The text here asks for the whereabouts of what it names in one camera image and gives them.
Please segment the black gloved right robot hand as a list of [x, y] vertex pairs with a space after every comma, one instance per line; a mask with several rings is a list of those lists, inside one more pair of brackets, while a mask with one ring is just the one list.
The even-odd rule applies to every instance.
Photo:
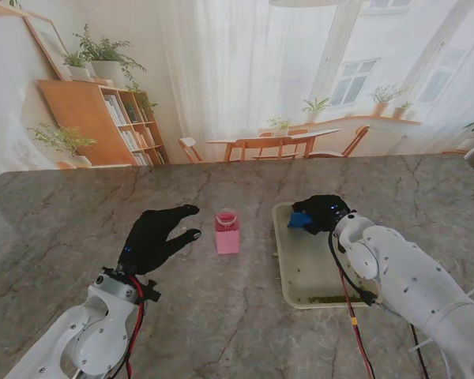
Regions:
[[329, 232], [340, 219], [351, 212], [348, 205], [337, 195], [314, 195], [292, 206], [288, 226], [302, 229], [311, 235]]

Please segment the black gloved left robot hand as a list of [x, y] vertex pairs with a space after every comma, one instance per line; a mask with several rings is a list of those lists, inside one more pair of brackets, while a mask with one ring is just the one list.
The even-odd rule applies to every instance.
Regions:
[[201, 236], [200, 230], [189, 229], [175, 238], [169, 238], [182, 219], [199, 212], [196, 205], [144, 211], [125, 241], [117, 270], [127, 275], [145, 275], [158, 269], [169, 257]]

